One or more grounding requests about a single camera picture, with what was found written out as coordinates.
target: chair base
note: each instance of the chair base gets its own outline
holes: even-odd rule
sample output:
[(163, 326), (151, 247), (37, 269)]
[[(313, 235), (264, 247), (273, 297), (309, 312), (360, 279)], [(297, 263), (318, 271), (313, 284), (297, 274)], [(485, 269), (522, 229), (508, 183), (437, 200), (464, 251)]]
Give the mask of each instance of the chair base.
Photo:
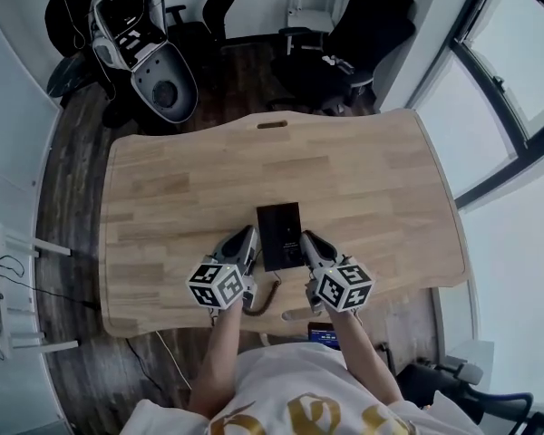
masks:
[[(266, 104), (266, 108), (268, 111), (276, 111), (277, 110), (276, 107), (278, 105), (286, 105), (286, 106), (292, 106), (292, 107), (304, 106), (306, 108), (306, 113), (308, 114), (314, 114), (317, 111), (317, 109), (311, 106), (308, 106), (293, 97), (283, 97), (283, 98), (276, 98), (274, 100), (271, 100)], [(339, 104), (339, 105), (336, 105), (336, 107), (334, 108), (326, 108), (322, 110), (322, 113), (324, 113), (326, 116), (341, 116), (343, 111), (344, 111), (343, 106)]]
[(266, 108), (267, 108), (268, 111), (276, 111), (277, 110), (276, 107), (278, 105), (286, 105), (286, 106), (293, 106), (293, 107), (304, 106), (304, 107), (306, 107), (306, 109), (307, 109), (306, 112), (308, 114), (313, 114), (315, 112), (314, 108), (311, 108), (310, 106), (306, 106), (301, 101), (297, 100), (296, 98), (291, 98), (291, 97), (276, 98), (274, 100), (271, 100), (268, 103), (266, 103)]

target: window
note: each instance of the window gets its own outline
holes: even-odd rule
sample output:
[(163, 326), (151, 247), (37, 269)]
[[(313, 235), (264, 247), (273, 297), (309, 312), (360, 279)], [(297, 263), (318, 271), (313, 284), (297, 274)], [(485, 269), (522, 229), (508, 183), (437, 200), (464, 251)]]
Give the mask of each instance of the window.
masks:
[(544, 127), (544, 7), (536, 0), (487, 0), (464, 44), (494, 79), (526, 138)]
[[(447, 73), (448, 52), (450, 58), (459, 61), (452, 62), (453, 74)], [(453, 75), (457, 79), (456, 66), (468, 74), (471, 85), (495, 115), (495, 121), (490, 121), (490, 116), (484, 113), (484, 122), (476, 122), (472, 111), (465, 112), (466, 106), (462, 104), (454, 112), (460, 116), (459, 120), (445, 121), (445, 127), (453, 127), (454, 137), (461, 134), (470, 140), (459, 143), (452, 139), (456, 151), (451, 159), (461, 160), (457, 166), (466, 169), (456, 173), (461, 179), (457, 184), (452, 185), (451, 170), (440, 156), (442, 165), (450, 171), (448, 180), (456, 204), (463, 208), (544, 157), (544, 0), (467, 0), (409, 106), (414, 106), (415, 98), (421, 96), (417, 101), (419, 109), (427, 112), (427, 95), (439, 83), (439, 79), (432, 82), (431, 78), (441, 73), (446, 78)], [(472, 88), (461, 90), (471, 97)], [(438, 89), (438, 94), (447, 97), (449, 93), (443, 88)], [(482, 102), (477, 104), (481, 111)], [(455, 134), (457, 127), (470, 129)], [(503, 137), (503, 146), (496, 131), (507, 137)], [(468, 147), (471, 153), (465, 159), (461, 149)], [(477, 158), (480, 151), (486, 153), (483, 159)]]

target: dark wood floor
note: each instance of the dark wood floor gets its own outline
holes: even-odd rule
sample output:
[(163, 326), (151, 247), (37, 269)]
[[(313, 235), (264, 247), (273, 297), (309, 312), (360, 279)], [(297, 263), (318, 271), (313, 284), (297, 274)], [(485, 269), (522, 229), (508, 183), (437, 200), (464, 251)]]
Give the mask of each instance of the dark wood floor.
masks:
[[(230, 47), (224, 52), (224, 93), (200, 86), (194, 117), (183, 126), (192, 132), (265, 111), (266, 101), (285, 96), (273, 78), (269, 62), (276, 49), (269, 44)], [(102, 183), (109, 148), (117, 138), (137, 130), (129, 123), (120, 130), (101, 125), (107, 101), (93, 85), (69, 101), (53, 140), (40, 201), (37, 236), (73, 251), (72, 257), (45, 254), (36, 263), (37, 286), (98, 303), (98, 234)], [(371, 114), (363, 97), (349, 115)], [(47, 355), (54, 387), (63, 410), (81, 434), (119, 433), (135, 404), (143, 398), (164, 406), (185, 408), (189, 392), (155, 334), (131, 339), (146, 372), (124, 339), (110, 337), (100, 313), (61, 298), (39, 295), (42, 330), (51, 341), (78, 339), (77, 349)], [(398, 370), (417, 356), (437, 353), (432, 298), (421, 291), (411, 298), (381, 303), (362, 313), (374, 341), (391, 345)], [(197, 374), (206, 351), (209, 329), (162, 332), (189, 379)], [(254, 333), (243, 333), (241, 348), (260, 346)]]

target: wheeled chair leg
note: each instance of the wheeled chair leg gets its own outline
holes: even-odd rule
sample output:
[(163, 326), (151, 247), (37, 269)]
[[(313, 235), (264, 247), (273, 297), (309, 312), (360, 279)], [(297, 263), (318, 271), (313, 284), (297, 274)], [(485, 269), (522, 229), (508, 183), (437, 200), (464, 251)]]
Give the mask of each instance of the wheeled chair leg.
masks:
[(286, 98), (276, 98), (274, 100), (269, 101), (268, 103), (266, 103), (266, 108), (268, 111), (275, 111), (277, 105), (305, 106), (296, 98), (286, 97)]
[(327, 108), (326, 110), (323, 110), (323, 113), (326, 116), (342, 116), (345, 112), (345, 108), (343, 105), (336, 105), (334, 108)]
[(351, 93), (348, 96), (348, 98), (345, 100), (345, 105), (348, 106), (349, 108), (353, 108), (353, 106), (355, 106), (356, 101), (359, 99), (361, 95), (363, 95), (363, 93), (364, 93), (364, 86), (354, 87), (351, 90)]

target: glass window pane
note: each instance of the glass window pane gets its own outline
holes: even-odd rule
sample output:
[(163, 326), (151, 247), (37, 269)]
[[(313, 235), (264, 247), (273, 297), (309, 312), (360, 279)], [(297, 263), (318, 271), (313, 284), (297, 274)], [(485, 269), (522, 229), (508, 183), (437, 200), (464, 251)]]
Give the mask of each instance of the glass window pane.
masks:
[(487, 0), (466, 44), (504, 79), (528, 137), (544, 127), (544, 7), (536, 0)]
[(544, 402), (544, 167), (534, 170), (460, 216), (480, 340), (495, 345), (489, 393), (532, 392)]
[(516, 158), (490, 103), (453, 53), (415, 109), (455, 198)]

